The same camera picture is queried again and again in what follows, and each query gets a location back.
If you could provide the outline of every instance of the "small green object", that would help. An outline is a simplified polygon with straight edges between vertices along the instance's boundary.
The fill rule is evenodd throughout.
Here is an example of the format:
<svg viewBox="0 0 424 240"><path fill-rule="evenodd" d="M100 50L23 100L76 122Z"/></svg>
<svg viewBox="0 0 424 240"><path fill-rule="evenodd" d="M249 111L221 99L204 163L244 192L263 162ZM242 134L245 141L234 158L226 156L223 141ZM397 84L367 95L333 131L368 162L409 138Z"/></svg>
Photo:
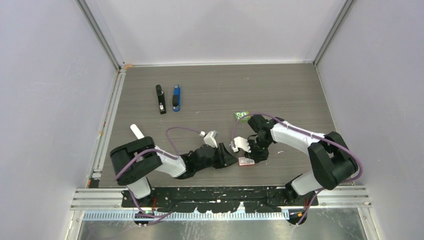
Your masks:
<svg viewBox="0 0 424 240"><path fill-rule="evenodd" d="M249 114L248 111L235 112L234 117L235 117L235 120L238 121L243 116L248 115L248 114ZM247 121L249 121L249 119L251 119L251 116L247 116L247 117L243 118L240 122L247 122Z"/></svg>

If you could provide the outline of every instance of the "white object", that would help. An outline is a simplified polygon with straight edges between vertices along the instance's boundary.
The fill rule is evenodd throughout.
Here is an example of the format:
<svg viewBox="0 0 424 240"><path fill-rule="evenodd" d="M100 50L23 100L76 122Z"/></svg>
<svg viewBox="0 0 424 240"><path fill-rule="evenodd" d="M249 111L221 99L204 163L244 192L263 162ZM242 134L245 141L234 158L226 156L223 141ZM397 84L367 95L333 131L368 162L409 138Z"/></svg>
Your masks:
<svg viewBox="0 0 424 240"><path fill-rule="evenodd" d="M144 198L152 191L146 177L140 178L139 180L128 184L126 187L131 190L136 199Z"/></svg>
<svg viewBox="0 0 424 240"><path fill-rule="evenodd" d="M218 144L215 140L215 137L217 136L217 131L210 131L207 133L207 135L203 138L203 141L205 144L211 146L212 148L217 148Z"/></svg>
<svg viewBox="0 0 424 240"><path fill-rule="evenodd" d="M291 186L300 196L323 187L317 182L312 171L300 175L291 182Z"/></svg>
<svg viewBox="0 0 424 240"><path fill-rule="evenodd" d="M309 155L308 147L311 144L320 141L319 139L312 138L311 136L316 135L323 138L325 136L325 134L323 133L316 133L291 125L288 121L283 121L283 123L286 124L287 127L281 124L275 124L274 127L271 129L270 132L272 139L277 143L287 144L290 147L295 148L306 155ZM309 136L294 131L288 128L288 126L307 132L309 133ZM301 176L293 180L293 182L291 182L291 186L299 195L305 195L311 191L322 188L322 186L315 179L314 173L312 171L302 174Z"/></svg>
<svg viewBox="0 0 424 240"><path fill-rule="evenodd" d="M137 139L142 139L145 137L142 131L140 131L140 129L137 127L137 125L132 124L131 126L129 126L129 128L132 130Z"/></svg>
<svg viewBox="0 0 424 240"><path fill-rule="evenodd" d="M283 121L284 124L287 126L290 126L292 128L296 128L302 131L305 131L309 133L309 136L306 136L302 133L296 132L288 127L285 127L281 124L275 124L274 127L271 129L271 135L272 139L277 143L287 144L290 147L293 147L299 151L302 151L304 154L308 155L308 147L313 144L317 143L320 140L316 138L312 138L311 135L317 135L320 137L324 137L325 134L323 133L316 133L312 131L305 130L303 128L291 125L287 121Z"/></svg>
<svg viewBox="0 0 424 240"><path fill-rule="evenodd" d="M248 140L241 136L234 138L234 146L231 146L232 150L237 153L239 149L243 149L243 151L250 153L251 147L249 146Z"/></svg>

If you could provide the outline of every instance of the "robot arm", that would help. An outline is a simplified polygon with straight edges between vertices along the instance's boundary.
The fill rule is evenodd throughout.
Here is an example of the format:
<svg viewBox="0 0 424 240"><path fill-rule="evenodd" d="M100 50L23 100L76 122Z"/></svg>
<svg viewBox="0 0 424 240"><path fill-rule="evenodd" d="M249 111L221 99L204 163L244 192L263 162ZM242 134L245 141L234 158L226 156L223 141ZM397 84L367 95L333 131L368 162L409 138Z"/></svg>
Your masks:
<svg viewBox="0 0 424 240"><path fill-rule="evenodd" d="M279 118L279 120L286 126L275 120L266 120L261 115L253 115L247 123L256 133L256 138L236 137L232 149L235 152L243 149L245 157L253 159L256 163L268 158L268 147L272 143L287 144L309 155L312 171L297 176L285 186L289 200L295 200L321 188L332 190L358 170L358 164L348 154L312 137L315 135L326 138L347 148L343 138L337 132L315 133L293 126L284 119Z"/></svg>
<svg viewBox="0 0 424 240"><path fill-rule="evenodd" d="M176 179L187 179L202 169L209 167L220 169L237 162L223 143L216 142L216 131L208 134L202 132L201 136L204 137L205 144L194 151L178 156L160 149L153 139L150 136L144 136L135 124L130 128L138 140L113 149L110 152L110 159L115 174L118 174L136 153L154 149L143 154L117 179L118 185L127 186L137 199L150 195L151 187L146 175L154 170L169 174Z"/></svg>

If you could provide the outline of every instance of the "white wall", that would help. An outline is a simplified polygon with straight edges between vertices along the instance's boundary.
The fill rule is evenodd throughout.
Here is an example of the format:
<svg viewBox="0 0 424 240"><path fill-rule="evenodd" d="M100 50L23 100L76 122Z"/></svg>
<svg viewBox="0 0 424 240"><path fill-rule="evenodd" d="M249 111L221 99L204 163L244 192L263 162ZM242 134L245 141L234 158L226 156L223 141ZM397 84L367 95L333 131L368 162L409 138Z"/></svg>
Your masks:
<svg viewBox="0 0 424 240"><path fill-rule="evenodd" d="M318 66L386 239L424 230L424 2L356 1Z"/></svg>
<svg viewBox="0 0 424 240"><path fill-rule="evenodd" d="M0 3L1 239L60 240L116 71L75 0Z"/></svg>
<svg viewBox="0 0 424 240"><path fill-rule="evenodd" d="M311 62L343 0L91 0L127 64Z"/></svg>

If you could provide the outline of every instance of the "metal frame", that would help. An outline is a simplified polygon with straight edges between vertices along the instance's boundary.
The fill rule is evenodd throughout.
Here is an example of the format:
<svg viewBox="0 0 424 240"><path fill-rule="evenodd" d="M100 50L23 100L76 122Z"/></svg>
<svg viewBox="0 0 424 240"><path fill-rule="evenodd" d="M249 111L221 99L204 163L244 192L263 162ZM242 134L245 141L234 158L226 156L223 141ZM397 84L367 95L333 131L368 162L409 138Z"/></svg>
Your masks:
<svg viewBox="0 0 424 240"><path fill-rule="evenodd" d="M313 61L314 66L318 66L321 59L323 58L324 54L326 53L331 41L333 40L334 36L336 35L337 31L339 30L340 26L342 25L343 21L345 20L346 16L348 15L349 11L352 8L352 5L356 2L356 0L346 0L343 4L343 7L341 8L340 12L338 13L337 18L335 19L335 22L333 26L331 27L330 32L328 32L327 37L325 38L324 42L322 43L321 48L318 51L318 54L316 55L315 60Z"/></svg>
<svg viewBox="0 0 424 240"><path fill-rule="evenodd" d="M104 51L106 52L107 56L109 57L110 61L112 62L113 66L119 70L120 64L115 57L111 47L108 44L108 41L105 38L105 35L103 34L102 30L100 29L96 19L93 16L93 13L91 12L86 0L75 0L76 3L79 5L79 8L81 9L82 13L84 14L85 18L88 21L88 24L92 28L95 36L97 37L98 41L100 42L100 45L103 47Z"/></svg>
<svg viewBox="0 0 424 240"><path fill-rule="evenodd" d="M76 240L84 220L89 221L133 221L131 216L137 213L137 208L123 208L122 191L126 188L78 188L75 192L70 210L71 217L66 240ZM323 190L318 194L319 205L311 206L314 209L356 208L358 210L366 237L378 240L380 236L376 230L372 217L372 205L366 188L362 185L340 185L334 190ZM235 213L174 213L170 219L164 221L222 221L222 220L282 220L290 209L302 209L301 206L280 206L281 213L251 214L244 213L244 206L240 204Z"/></svg>
<svg viewBox="0 0 424 240"><path fill-rule="evenodd" d="M136 208L121 207L122 191L118 188L78 188L70 206L71 211L84 210L122 210ZM370 199L364 186L340 185L334 190L323 190L318 194L318 206L311 208L371 208ZM302 206L280 206L282 209L302 209Z"/></svg>
<svg viewBox="0 0 424 240"><path fill-rule="evenodd" d="M96 151L93 159L91 178L98 179L102 175L103 165L107 154L109 140L111 139L112 128L114 126L115 116L117 114L118 103L121 97L122 87L124 85L126 70L121 69L113 90L110 95L109 104L107 106L106 116L103 122L103 129L99 135Z"/></svg>
<svg viewBox="0 0 424 240"><path fill-rule="evenodd" d="M186 66L221 66L221 65L267 65L267 64L313 64L313 60L293 61L240 61L240 62L198 62L198 63L161 63L161 64L136 64L134 68L150 67L186 67Z"/></svg>

